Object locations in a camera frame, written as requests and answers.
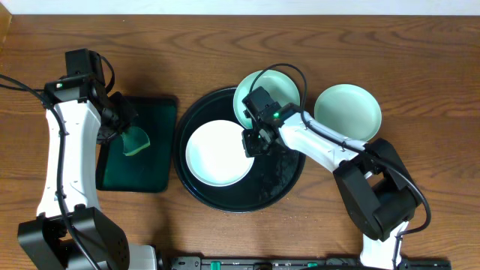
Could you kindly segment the light green plate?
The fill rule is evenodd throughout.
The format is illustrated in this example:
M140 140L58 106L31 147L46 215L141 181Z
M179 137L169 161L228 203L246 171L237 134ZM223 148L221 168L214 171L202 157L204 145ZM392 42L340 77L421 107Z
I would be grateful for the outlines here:
M354 140L374 138L382 124L382 111L375 97L352 84L327 88L316 100L314 118Z
M245 115L246 107L242 100L250 91L251 85L260 70L246 76L235 90L233 97L233 110L235 117L245 129L252 128L252 121ZM263 87L274 101L277 101L282 107L288 103L300 105L300 95L296 84L284 73L276 70L267 70L255 83L254 89Z

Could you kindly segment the white plate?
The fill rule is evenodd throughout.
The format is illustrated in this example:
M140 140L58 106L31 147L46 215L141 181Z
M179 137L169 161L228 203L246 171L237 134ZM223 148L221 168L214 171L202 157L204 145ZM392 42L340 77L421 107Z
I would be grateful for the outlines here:
M190 173L203 184L226 187L242 180L254 165L242 144L240 124L209 121L198 127L187 141L185 159Z

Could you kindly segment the green sponge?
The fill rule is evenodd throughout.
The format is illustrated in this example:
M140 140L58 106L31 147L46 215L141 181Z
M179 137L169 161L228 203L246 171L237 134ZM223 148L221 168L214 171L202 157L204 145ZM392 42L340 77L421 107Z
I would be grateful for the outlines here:
M150 146L147 133L140 127L130 126L121 134L123 141L123 154L133 156Z

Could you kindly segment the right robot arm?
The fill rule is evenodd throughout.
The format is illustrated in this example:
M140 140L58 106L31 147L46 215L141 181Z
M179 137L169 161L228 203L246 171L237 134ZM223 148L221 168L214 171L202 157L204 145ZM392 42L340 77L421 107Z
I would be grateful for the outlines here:
M346 211L364 235L361 264L397 269L400 247L425 197L416 187L395 148L384 139L350 139L316 121L294 103L280 105L262 87L241 101L252 121L242 140L248 157L274 149L293 150L330 171Z

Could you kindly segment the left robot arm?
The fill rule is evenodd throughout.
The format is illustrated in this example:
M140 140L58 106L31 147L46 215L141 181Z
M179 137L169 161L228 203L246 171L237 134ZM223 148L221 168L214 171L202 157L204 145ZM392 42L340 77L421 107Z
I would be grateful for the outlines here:
M129 243L98 201L96 146L121 137L124 154L132 156L150 144L131 124L136 110L104 79L106 61L89 49L66 52L66 75L38 96L49 128L46 184L37 217L20 223L17 233L38 269L158 268L155 248Z

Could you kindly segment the round black tray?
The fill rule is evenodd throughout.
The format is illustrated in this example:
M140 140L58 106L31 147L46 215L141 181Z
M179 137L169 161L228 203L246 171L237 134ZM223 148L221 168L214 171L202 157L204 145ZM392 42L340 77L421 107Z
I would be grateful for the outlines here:
M225 212L254 212L273 205L288 194L302 174L306 156L287 151L256 157L250 172L226 187L212 187L195 178L185 157L188 139L207 122L239 122L233 111L235 90L233 86L213 91L187 109L175 132L173 162L181 183L201 203Z

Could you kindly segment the rectangular dark green tray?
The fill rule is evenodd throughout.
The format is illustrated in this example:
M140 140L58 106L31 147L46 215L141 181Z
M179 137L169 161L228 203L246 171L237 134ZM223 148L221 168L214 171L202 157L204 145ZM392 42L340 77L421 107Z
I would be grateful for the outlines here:
M96 188L99 191L162 192L167 189L170 173L176 99L132 96L127 99L138 112L132 125L146 132L150 146L126 156L120 136L102 145L95 173Z

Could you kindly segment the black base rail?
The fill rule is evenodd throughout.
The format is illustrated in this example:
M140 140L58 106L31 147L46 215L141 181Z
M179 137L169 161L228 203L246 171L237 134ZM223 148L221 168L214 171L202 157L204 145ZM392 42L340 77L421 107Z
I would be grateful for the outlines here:
M201 259L197 256L172 258L172 270L312 270L312 269L374 269L362 265L358 259ZM403 259L400 270L452 270L449 261Z

